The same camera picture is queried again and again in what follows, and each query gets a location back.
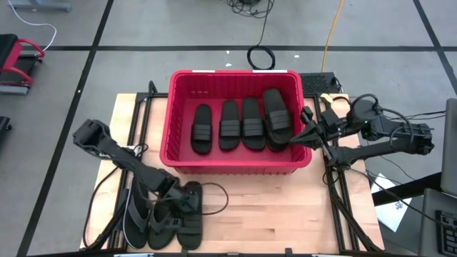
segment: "wooden tabletop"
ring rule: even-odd
[[[119,145],[125,146],[127,143],[135,98],[136,94],[117,96],[110,128],[112,137]],[[285,248],[292,248],[294,253],[338,253],[328,187],[322,181],[322,150],[313,152],[313,159],[307,167],[285,176],[181,175],[173,168],[163,165],[159,158],[166,103],[165,98],[152,101],[146,135],[149,149],[143,155],[143,162],[179,176],[182,184],[190,180],[219,183],[230,196],[225,211],[204,216],[204,238],[200,248],[192,252],[284,253]],[[305,99],[305,105],[312,109],[314,107],[310,99]],[[140,107],[135,143],[138,143],[144,108],[143,104]],[[339,100],[332,103],[332,109],[339,116],[345,116],[349,105],[346,101]],[[357,135],[340,139],[339,143],[350,147],[359,145]],[[113,168],[111,162],[102,161],[96,184]],[[357,161],[352,168],[365,172],[363,161]],[[99,189],[94,199],[86,233],[88,242],[95,240],[113,215],[120,177],[121,172],[114,174]],[[367,178],[347,171],[346,180],[353,216],[373,242],[383,248]],[[221,189],[205,186],[204,212],[219,210],[225,200]],[[342,215],[341,220],[346,248],[351,248],[348,226]],[[152,250],[146,244],[140,251]],[[181,252],[181,246],[175,238],[167,247],[154,252],[178,253]]]

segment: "gray floor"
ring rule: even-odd
[[[0,34],[47,44],[52,30],[22,24],[0,1]],[[71,1],[71,13],[21,11],[30,22],[48,22],[59,30],[55,46],[90,46],[107,0]],[[422,0],[424,10],[443,46],[457,46],[453,0]],[[266,45],[322,46],[335,14],[337,0],[277,1],[268,17]],[[225,1],[114,0],[101,37],[101,46],[206,46],[256,44],[263,21],[233,14]],[[335,46],[432,46],[410,0],[348,0],[331,41]],[[75,88],[87,59],[86,51],[49,51],[26,97],[0,96],[0,115],[10,116],[14,130],[0,153],[0,251],[15,256],[51,157],[56,148]],[[275,51],[276,68],[317,72],[322,52]],[[457,53],[447,52],[457,69]],[[256,63],[268,61],[256,54]],[[167,92],[169,78],[179,69],[249,69],[245,51],[98,51],[82,92],[71,131],[85,119],[109,122],[118,93],[145,91],[154,80]],[[334,71],[346,93],[375,93],[385,107],[404,114],[443,110],[455,91],[435,52],[330,52],[327,71]],[[440,171],[443,119],[434,127],[435,150],[428,156],[397,153],[389,158],[411,176]],[[82,226],[99,162],[73,146],[64,147],[54,181],[39,220],[29,254],[78,249]],[[395,166],[380,158],[367,167],[407,182]],[[413,204],[421,205],[421,199]],[[416,231],[409,223],[420,216],[408,211],[397,233],[382,228],[388,247],[417,251]]]

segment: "red plastic basket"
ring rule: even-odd
[[[248,96],[258,99],[263,112],[263,91],[275,88],[293,117],[293,132],[303,130],[300,112],[303,94],[300,76],[294,71],[177,71],[170,81],[169,101],[160,158],[180,173],[204,174],[288,174],[307,166],[311,150],[290,145],[275,153],[266,147],[255,152],[241,142],[232,151],[218,146],[222,103],[241,102]],[[208,104],[212,112],[213,146],[208,155],[199,155],[191,147],[191,127],[199,104]]]

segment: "yellow cable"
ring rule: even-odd
[[[340,0],[340,4],[338,5],[338,10],[336,10],[335,18],[333,19],[333,23],[330,28],[330,32],[328,33],[326,48],[323,50],[321,72],[323,72],[324,68],[326,67],[328,44],[330,43],[330,38],[333,33],[333,29],[335,28],[336,21],[338,21],[338,16],[340,15],[340,10],[341,10],[341,7],[343,6],[343,4],[344,4],[344,0]]]

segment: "white paper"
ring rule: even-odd
[[[375,182],[385,189],[395,186],[395,184],[392,181],[388,180],[381,173],[378,175]],[[371,186],[371,193],[376,193],[380,191],[379,186],[373,183],[373,185]],[[411,198],[404,199],[404,201],[407,204],[409,204],[411,202]],[[393,232],[396,232],[401,220],[405,216],[406,210],[408,210],[408,206],[400,201],[397,201],[393,203],[387,203],[382,206],[377,206],[376,215],[378,216],[378,220],[382,224],[386,225]]]

